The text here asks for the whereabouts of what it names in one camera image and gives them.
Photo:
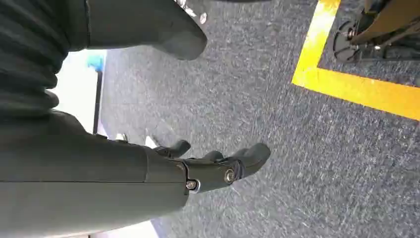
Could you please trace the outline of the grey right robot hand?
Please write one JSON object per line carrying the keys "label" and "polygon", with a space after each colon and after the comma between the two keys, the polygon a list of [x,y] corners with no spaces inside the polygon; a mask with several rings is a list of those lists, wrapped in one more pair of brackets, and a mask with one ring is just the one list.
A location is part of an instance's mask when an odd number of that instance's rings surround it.
{"label": "grey right robot hand", "polygon": [[90,235],[185,206],[270,157],[263,143],[232,156],[184,159],[190,144],[150,148],[88,133],[51,92],[69,52],[150,45],[194,60],[207,37],[173,0],[0,3],[0,235]]}

